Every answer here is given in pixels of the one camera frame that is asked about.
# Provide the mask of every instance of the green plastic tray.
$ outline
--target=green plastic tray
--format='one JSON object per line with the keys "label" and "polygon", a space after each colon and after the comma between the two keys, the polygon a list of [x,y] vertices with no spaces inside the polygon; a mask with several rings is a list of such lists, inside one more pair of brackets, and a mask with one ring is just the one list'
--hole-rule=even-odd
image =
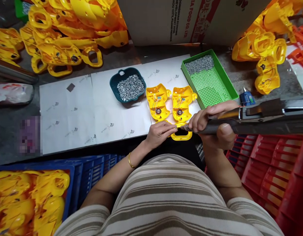
{"label": "green plastic tray", "polygon": [[[213,57],[215,66],[211,70],[204,70],[200,73],[190,75],[185,67],[185,63],[206,55]],[[181,68],[192,90],[197,93],[197,101],[202,109],[239,97],[212,49],[184,60]]]}

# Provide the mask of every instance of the gold bangle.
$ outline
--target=gold bangle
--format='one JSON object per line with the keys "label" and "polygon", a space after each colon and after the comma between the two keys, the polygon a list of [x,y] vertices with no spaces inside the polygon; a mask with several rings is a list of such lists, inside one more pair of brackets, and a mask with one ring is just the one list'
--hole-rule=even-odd
{"label": "gold bangle", "polygon": [[131,161],[129,160],[129,156],[131,155],[131,152],[128,154],[128,163],[129,163],[129,165],[133,168],[133,169],[135,169],[135,166],[133,166],[132,164],[131,164]]}

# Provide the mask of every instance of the blue plastic crate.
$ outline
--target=blue plastic crate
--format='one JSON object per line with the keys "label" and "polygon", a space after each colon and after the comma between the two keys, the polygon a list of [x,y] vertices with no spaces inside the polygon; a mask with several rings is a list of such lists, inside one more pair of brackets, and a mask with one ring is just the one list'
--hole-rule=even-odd
{"label": "blue plastic crate", "polygon": [[65,208],[64,208],[64,213],[63,213],[63,217],[62,217],[62,221],[64,221],[70,215],[69,207],[70,207],[72,191],[73,191],[73,186],[74,186],[74,183],[73,183],[74,175],[76,173],[78,173],[78,171],[82,170],[82,166],[80,166],[80,164],[70,164],[70,165],[66,165],[66,166],[54,164],[52,166],[48,166],[47,168],[44,165],[26,165],[26,164],[0,166],[0,171],[3,171],[3,170],[7,170],[7,171],[37,170],[37,171],[39,171],[39,170],[58,170],[58,169],[69,170],[69,177],[70,177],[69,186],[66,191]]}
{"label": "blue plastic crate", "polygon": [[70,183],[65,198],[64,221],[80,208],[91,188],[124,157],[125,156],[118,156],[116,154],[105,154],[99,156],[14,164],[10,166],[0,166],[0,171],[69,170]]}

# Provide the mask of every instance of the pile of screws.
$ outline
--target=pile of screws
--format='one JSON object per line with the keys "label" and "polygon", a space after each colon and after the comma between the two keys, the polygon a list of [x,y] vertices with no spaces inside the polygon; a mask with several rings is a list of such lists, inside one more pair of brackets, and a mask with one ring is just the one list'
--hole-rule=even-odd
{"label": "pile of screws", "polygon": [[120,97],[124,102],[136,98],[146,89],[138,75],[131,75],[126,80],[121,81],[117,88],[120,92]]}
{"label": "pile of screws", "polygon": [[185,63],[185,67],[190,75],[200,73],[203,70],[210,70],[214,66],[214,60],[211,55],[207,55],[194,61]]}

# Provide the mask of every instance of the white work surface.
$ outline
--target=white work surface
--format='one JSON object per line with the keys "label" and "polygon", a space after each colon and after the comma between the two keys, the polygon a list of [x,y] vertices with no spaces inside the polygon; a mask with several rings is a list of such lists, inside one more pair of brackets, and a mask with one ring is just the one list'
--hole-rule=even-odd
{"label": "white work surface", "polygon": [[[145,80],[147,87],[162,83],[173,91],[174,87],[188,84],[182,70],[184,55],[133,65]],[[40,86],[41,134],[43,154],[50,154],[120,139],[146,135],[155,120],[151,117],[146,95],[136,102],[122,104],[110,88],[110,79],[118,68]],[[75,87],[71,92],[70,84]],[[172,112],[172,96],[166,107]],[[197,100],[190,113],[200,110]],[[172,114],[167,118],[176,123]]]}

